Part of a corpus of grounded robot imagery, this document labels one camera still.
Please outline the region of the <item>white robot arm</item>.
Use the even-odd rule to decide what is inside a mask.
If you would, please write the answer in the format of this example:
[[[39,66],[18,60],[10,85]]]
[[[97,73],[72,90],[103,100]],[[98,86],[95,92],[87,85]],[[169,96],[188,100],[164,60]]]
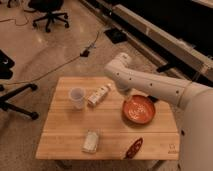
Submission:
[[[213,171],[213,87],[132,70],[131,61],[128,54],[119,53],[104,71],[122,94],[134,88],[182,109],[180,171]]]

